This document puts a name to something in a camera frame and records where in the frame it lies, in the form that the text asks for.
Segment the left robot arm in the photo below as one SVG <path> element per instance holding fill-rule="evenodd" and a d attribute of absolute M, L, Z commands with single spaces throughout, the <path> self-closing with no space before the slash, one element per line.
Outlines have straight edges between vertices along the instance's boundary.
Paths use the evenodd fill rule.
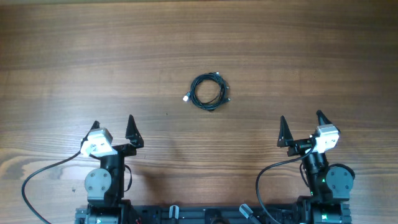
<path fill-rule="evenodd" d="M 85 178 L 88 205 L 76 209 L 75 224 L 127 224 L 141 223 L 141 217 L 130 200 L 123 199 L 129 190 L 124 187 L 124 173 L 131 170 L 125 164 L 125 158 L 135 156 L 139 148 L 144 147 L 133 115 L 129 115 L 126 127 L 126 144 L 112 145 L 113 137 L 106 128 L 95 121 L 81 141 L 80 152 L 87 157 L 100 161 Z"/>

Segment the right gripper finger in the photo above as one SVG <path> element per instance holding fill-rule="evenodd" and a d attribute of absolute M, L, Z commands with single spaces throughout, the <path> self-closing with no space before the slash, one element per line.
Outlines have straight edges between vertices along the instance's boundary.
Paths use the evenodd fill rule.
<path fill-rule="evenodd" d="M 280 117 L 280 130 L 277 147 L 289 147 L 293 145 L 293 137 L 284 116 Z"/>
<path fill-rule="evenodd" d="M 332 122 L 325 116 L 325 114 L 321 110 L 318 110 L 316 112 L 316 115 L 320 126 L 332 124 Z"/>

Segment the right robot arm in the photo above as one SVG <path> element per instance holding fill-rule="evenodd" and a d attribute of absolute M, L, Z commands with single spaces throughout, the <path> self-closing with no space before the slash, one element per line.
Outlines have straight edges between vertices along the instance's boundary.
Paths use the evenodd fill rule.
<path fill-rule="evenodd" d="M 330 165 L 326 152 L 333 149 L 340 130 L 317 111 L 318 126 L 306 139 L 295 140 L 282 116 L 278 147 L 287 147 L 287 155 L 299 156 L 305 172 L 309 196 L 300 196 L 292 205 L 294 223 L 351 223 L 347 201 L 353 188 L 355 173 L 344 164 Z"/>

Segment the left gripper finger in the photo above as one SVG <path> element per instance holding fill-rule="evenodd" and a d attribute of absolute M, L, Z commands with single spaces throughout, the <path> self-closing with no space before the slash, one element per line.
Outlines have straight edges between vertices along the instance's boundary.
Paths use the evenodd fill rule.
<path fill-rule="evenodd" d="M 133 115 L 129 115 L 125 138 L 136 148 L 144 147 L 144 140 L 136 126 Z"/>
<path fill-rule="evenodd" d="M 100 122 L 99 121 L 94 121 L 93 125 L 91 126 L 90 130 L 87 132 L 86 136 L 81 140 L 82 142 L 85 142 L 88 140 L 88 135 L 89 132 L 94 130 L 94 129 L 98 129 L 100 127 Z"/>

